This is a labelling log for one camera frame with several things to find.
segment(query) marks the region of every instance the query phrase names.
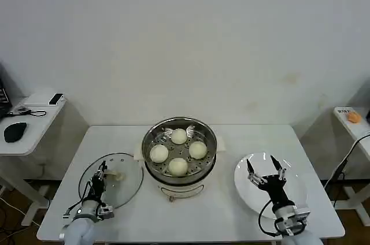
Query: white wall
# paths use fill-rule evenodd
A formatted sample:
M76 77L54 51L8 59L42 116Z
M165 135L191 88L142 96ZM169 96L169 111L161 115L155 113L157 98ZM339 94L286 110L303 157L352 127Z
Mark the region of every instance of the white wall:
M52 85L89 124L190 115L304 137L368 78L369 1L0 0L0 58L23 93Z

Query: white table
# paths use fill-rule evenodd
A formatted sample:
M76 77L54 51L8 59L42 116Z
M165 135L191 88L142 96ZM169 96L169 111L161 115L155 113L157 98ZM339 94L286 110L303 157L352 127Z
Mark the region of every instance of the white table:
M168 201L145 171L137 195L115 211L115 217L97 224L98 242L253 242L279 240L263 234L258 215L241 200L234 186L234 169L246 154L267 151L299 167L311 208L308 229L320 238L340 237L345 230L293 129L289 125L211 125L225 141L217 155L212 180L197 196ZM81 174L97 158L131 153L149 127L90 127L45 215L37 237L57 241L62 215L79 200ZM262 225L273 230L272 220Z
M14 109L21 105L21 103L22 101L20 101L20 103L18 103ZM8 157L20 157L32 153L51 123L63 108L64 104L65 101L59 102L56 106L29 107L31 110L46 111L46 115L42 117L26 115L6 117L0 121L0 132L4 132L4 129L11 124L19 122L27 123L27 128L24 132L24 135L17 142L6 143L4 134L0 134L0 177L33 201L33 204L27 211L27 215L22 221L22 225L24 226L31 224L31 221L38 209L45 209L48 207L49 201L44 197L48 186L41 187L39 191L33 189L17 174L17 169L13 167Z
M361 121L357 124L353 124L352 122L348 121L346 117L348 112L353 112L353 111L356 111L362 117ZM348 131L348 133L351 135L351 137L354 140L357 140L365 135L370 134L370 124L366 121L366 118L365 118L368 111L369 109L364 108L364 107L355 107L355 108L336 107L334 109L334 114L338 118L338 120L342 123L344 128ZM366 157L370 160L370 137L361 140L358 144L358 147L366 155ZM349 199L347 201L337 201L335 205L335 209L355 210L359 218L361 219L362 223L364 224L364 226L370 227L370 216L362 205L363 201L370 198L370 184L365 186L358 193L355 193L351 187L344 187L343 189Z

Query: black cable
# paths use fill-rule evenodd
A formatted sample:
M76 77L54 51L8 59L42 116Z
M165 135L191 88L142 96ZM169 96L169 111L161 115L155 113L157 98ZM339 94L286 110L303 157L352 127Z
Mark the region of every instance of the black cable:
M344 181L344 180L346 179L346 175L345 175L343 172L341 172L341 174L343 175L342 180ZM334 199L334 204L333 204L333 207L334 207L334 208L335 208L335 205L336 205L336 202L337 202L337 200L338 200L339 196L340 196L340 195L341 195L341 193L342 193L343 186L344 186L344 183L342 183L342 185L339 187L339 191L338 191L338 193L337 193L337 195L336 195L336 197L335 197L335 199Z
M266 234L266 235L269 235L269 236L272 236L272 237L275 237L275 236L279 236L280 234L279 233L275 233L275 232L267 232L265 231L263 228L262 228L262 225L261 225L261 216L263 214L263 212L265 211L266 207L271 203L272 201L269 200L266 205L261 209L260 211L260 214L258 215L258 226L260 227L261 231Z
M81 200L79 200L79 201L78 201L77 203L75 203L74 205L70 206L70 207L68 208L68 210L69 210L69 211L71 211L72 209L74 209L74 208L75 208L79 203L81 203L81 202L82 202L82 200L83 200L83 199L84 199L84 197L85 197L85 193L86 193L86 189L87 189L88 183L89 183L89 181L88 181L88 182L86 182L85 190L83 191L83 195L82 195Z
M352 145L350 151L346 154L345 158L342 160L342 162L338 165L338 167L335 169L334 173L332 174L332 176L330 177L330 179L328 179L328 181L325 183L324 185L324 189L326 190L326 187L329 185L330 181L332 181L333 179L337 180L339 178L339 176L341 175L341 173L343 172L345 166L347 165L348 163L348 158L350 157L350 155L352 154L354 148L356 147L357 144L359 144L359 142L367 137L370 137L370 134L366 134L365 136L361 137L361 138L358 138ZM331 191L331 187L327 190L327 194L329 196L330 194L330 191Z
M3 212L3 214L4 214L4 220L2 221L2 224L0 226L0 229L3 229L4 226L5 226L5 224L6 224L6 210L1 205L0 205L0 209Z
M9 112L4 115L4 117L14 117L14 116L25 116L25 115L31 115L35 117L43 117L46 115L46 111L44 110L31 110L28 109L26 111L20 112L19 114L14 114L13 112Z

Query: table leg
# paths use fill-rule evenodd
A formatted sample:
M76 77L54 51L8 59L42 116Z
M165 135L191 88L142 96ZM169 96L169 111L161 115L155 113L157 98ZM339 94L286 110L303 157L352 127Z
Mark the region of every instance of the table leg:
M370 184L366 185L358 193L355 193L351 187L344 187L348 196L346 201L337 201L335 209L347 210L354 209L365 227L370 227L370 216L362 205L362 202L370 197Z
M49 201L42 196L37 190L33 189L28 183L26 183L23 179L19 178L17 173L14 169L6 168L5 165L2 165L0 169L0 177L6 180L11 186L13 186L16 190L21 192L25 195L28 199L32 200L33 202L38 202L40 205L48 206Z

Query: cable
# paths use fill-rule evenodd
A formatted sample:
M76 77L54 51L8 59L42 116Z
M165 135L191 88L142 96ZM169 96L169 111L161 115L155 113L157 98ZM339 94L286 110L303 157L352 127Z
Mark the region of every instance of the cable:
M1 211L4 213L4 221L3 221L3 223L1 224L1 226L0 226L0 230L1 229L3 229L4 228L4 226L5 226L5 224L6 224L6 210L2 207L2 206L0 206L0 209L1 209Z
M0 240L0 243L1 243L1 242L3 242L4 240L6 240L6 239L10 238L11 236L13 236L13 235L15 235L15 234L20 233L20 232L24 232L26 229L30 229L30 228L31 228L31 227L26 227L26 228L21 229L21 230L19 230L19 231L13 232L12 234L8 235L7 237L5 237L5 238L1 239L1 240Z
M72 205L72 206L70 206L69 208L68 208L68 210L67 210L67 212L68 211L71 211L72 209L74 209L75 208L75 206L77 206L80 202L82 202L82 200L84 199L84 197L85 197L85 193L86 193L86 189L87 189L87 186L89 185L89 181L88 182L86 182L86 185L85 185L85 190L83 191L83 195L82 195L82 198L81 198L81 200L79 200L77 203L75 203L74 205Z
M267 232L265 231L262 226L261 226L261 216L263 214L263 212L265 211L266 207L271 203L272 201L269 200L266 205L261 209L260 211L260 214L258 215L258 226L260 227L261 231L266 234L266 235L269 235L269 236L272 236L272 237L275 237L275 236L279 236L280 234L279 233L274 233L274 232Z
M20 209L18 209L18 208L16 208L15 206L12 206L10 203L7 203L7 201L5 201L3 198L1 198L0 197L0 200L2 200L4 203L6 203L8 206L10 206L10 207L12 207L12 208L14 208L14 209L16 209L16 210L18 210L20 213L22 213L24 216L25 216L25 213L23 212L23 211L21 211ZM39 226L40 227L40 225L38 224L38 223L36 223L34 220L32 220L32 222L35 224L35 225L37 225L37 226Z
M14 116L24 116L24 115L31 115L31 116L34 116L34 117L43 117L46 115L46 111L44 110L31 110L31 109L28 109L26 111L23 111L23 112L19 112L19 114L14 114L13 112L9 112L8 114L5 114L4 117L14 117Z
M331 176L329 177L329 179L328 179L328 181L325 183L325 185L324 185L324 189L326 190L326 187L327 187L327 185L329 184L329 182L333 179L333 177L334 177L334 175L335 174L338 174L338 169L339 168L342 168L341 169L341 171L340 172L342 172L343 171L343 169L344 169L344 167L346 166L346 164L347 164L347 162L348 162L348 158L349 158L349 156L351 155L351 153L352 153L352 151L353 151L353 149L356 147L356 145L361 141L361 140L363 140L363 139L365 139L365 138L367 138L367 137L369 137L370 136L370 134L369 134L370 132L369 131L366 131L366 134L367 135L365 135L365 136L363 136L363 137L360 137L360 138L358 138L354 143L353 143L353 145L352 145L352 147L351 147L351 149L349 150L349 152L346 154L346 156L344 157L344 159L339 163L339 165L333 170L333 172L331 173Z
M341 174L343 175L343 179L342 179L342 180L345 180L346 175L345 175L343 172L341 172ZM334 207L334 208L335 208L336 202L337 202L337 200L338 200L338 198L339 198L340 194L342 193L343 185L344 185L344 183L342 184L342 186L341 186L341 187L339 187L339 191L338 191L338 193L337 193L337 195L336 195L336 197L335 197L335 199L334 199L334 204L333 204L333 207Z

